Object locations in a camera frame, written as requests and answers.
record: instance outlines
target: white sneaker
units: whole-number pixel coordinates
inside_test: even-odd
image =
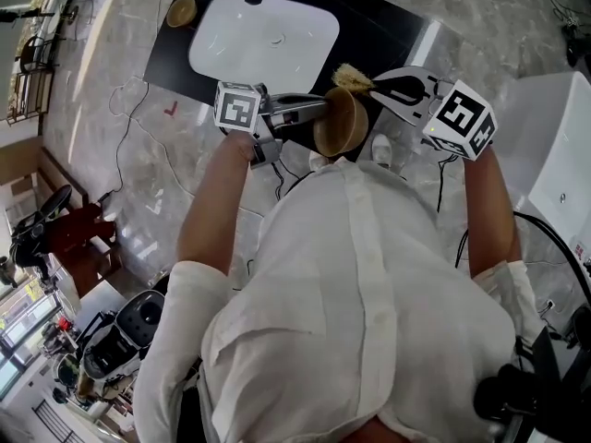
[[[371,142],[371,159],[377,165],[390,169],[392,167],[392,144],[385,135],[378,134]]]
[[[308,158],[308,163],[310,166],[310,171],[315,173],[318,169],[320,169],[324,166],[328,166],[329,159],[325,158],[321,154],[318,154],[316,151],[311,151],[310,157]]]

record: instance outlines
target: white shirt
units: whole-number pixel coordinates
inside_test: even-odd
[[[199,352],[208,440],[339,441],[376,415],[411,441],[485,440],[476,385],[511,361],[516,331],[532,343],[542,324],[523,262],[479,279],[444,259],[404,180],[327,166],[265,219],[231,300],[221,272],[175,265],[136,386],[140,440],[175,441]]]

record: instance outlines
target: wooden bowl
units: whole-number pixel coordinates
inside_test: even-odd
[[[195,0],[175,0],[166,14],[166,23],[171,28],[188,25],[197,15]]]
[[[368,134],[368,113],[347,89],[335,87],[324,97],[331,106],[326,116],[314,123],[314,142],[322,156],[332,158],[363,142]]]

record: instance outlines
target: black and white marker cube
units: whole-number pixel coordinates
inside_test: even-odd
[[[435,146],[475,161],[497,131],[492,107],[458,80],[423,129]]]
[[[218,82],[213,115],[215,124],[226,129],[255,132],[261,95],[253,86]]]

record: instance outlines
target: drain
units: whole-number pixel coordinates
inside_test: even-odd
[[[271,38],[269,45],[271,48],[277,48],[285,42],[285,35],[280,33],[278,36]]]

